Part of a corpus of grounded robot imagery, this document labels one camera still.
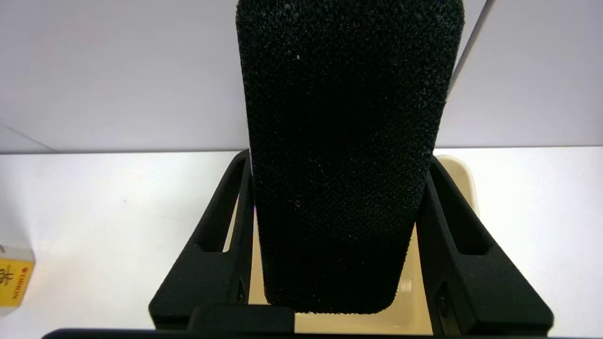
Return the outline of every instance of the beige container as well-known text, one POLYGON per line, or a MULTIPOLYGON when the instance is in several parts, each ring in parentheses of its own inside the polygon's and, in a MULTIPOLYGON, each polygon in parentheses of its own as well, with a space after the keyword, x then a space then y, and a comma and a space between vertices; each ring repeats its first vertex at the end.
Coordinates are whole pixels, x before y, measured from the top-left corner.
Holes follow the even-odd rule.
MULTIPOLYGON (((478 214, 473 177, 469 169, 452 156, 437 156, 457 187, 478 214)), ((264 297, 264 279, 260 258, 257 224, 254 225, 253 259, 251 262, 251 286, 249 304, 267 304, 264 297)), ((432 334, 423 275, 419 260, 417 231, 412 232, 404 269, 398 284, 396 298, 387 309, 369 315, 360 314, 295 314, 296 333, 341 334, 432 334)))
POLYGON ((33 269, 31 250, 0 245, 0 316, 21 305, 33 269))

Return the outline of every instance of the white backdrop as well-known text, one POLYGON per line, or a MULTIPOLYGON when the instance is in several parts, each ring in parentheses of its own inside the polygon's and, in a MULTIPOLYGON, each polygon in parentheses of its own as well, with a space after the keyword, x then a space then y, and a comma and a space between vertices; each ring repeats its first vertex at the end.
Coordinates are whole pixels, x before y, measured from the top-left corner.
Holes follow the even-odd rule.
MULTIPOLYGON (((485 0, 464 0, 467 41, 485 0)), ((0 0, 0 152, 247 146, 236 0, 0 0)), ((601 145, 598 0, 495 3, 438 146, 601 145)))

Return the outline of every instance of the black base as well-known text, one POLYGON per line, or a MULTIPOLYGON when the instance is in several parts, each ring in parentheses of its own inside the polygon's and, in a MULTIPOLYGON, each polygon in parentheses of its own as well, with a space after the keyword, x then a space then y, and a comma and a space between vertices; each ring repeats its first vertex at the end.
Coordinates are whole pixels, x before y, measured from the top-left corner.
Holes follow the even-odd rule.
MULTIPOLYGON (((383 337, 293 334, 292 309, 245 305, 253 245, 250 168, 248 151, 232 160, 197 228, 149 304, 158 330, 182 331, 60 330, 45 338, 176 339, 226 332, 230 338, 251 334, 383 337), (222 253, 237 198, 230 250, 222 253)), ((429 172, 417 233, 434 335, 545 336, 553 324, 551 310, 496 244, 435 157, 429 172)))

